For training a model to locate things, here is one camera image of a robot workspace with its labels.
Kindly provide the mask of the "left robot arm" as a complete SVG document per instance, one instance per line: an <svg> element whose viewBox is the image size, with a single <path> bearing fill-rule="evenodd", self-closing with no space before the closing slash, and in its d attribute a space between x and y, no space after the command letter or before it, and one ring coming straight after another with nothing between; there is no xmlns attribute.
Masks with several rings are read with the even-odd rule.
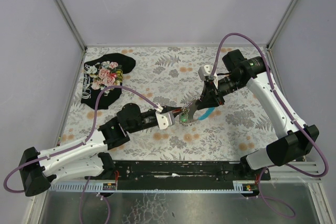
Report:
<svg viewBox="0 0 336 224"><path fill-rule="evenodd" d="M156 126L164 130L174 125L181 111L180 107L164 106L161 111L141 112L137 104L128 103L87 137L43 151L34 147L26 149L19 163L25 196L41 194L62 180L107 178L116 169L109 150L128 142L130 133Z"/></svg>

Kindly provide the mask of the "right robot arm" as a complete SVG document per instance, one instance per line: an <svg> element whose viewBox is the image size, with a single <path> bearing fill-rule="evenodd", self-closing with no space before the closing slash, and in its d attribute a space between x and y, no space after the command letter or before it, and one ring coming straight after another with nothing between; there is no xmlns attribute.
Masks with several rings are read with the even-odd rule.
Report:
<svg viewBox="0 0 336 224"><path fill-rule="evenodd" d="M310 153L319 136L315 125L308 126L289 105L283 94L277 91L268 68L261 56L245 58L240 50L227 53L222 61L229 75L218 79L212 73L211 65L203 65L198 70L204 88L199 99L194 101L195 111L223 105L224 96L247 87L268 115L277 140L265 148L257 150L241 158L246 169L258 170L266 166L282 166Z"/></svg>

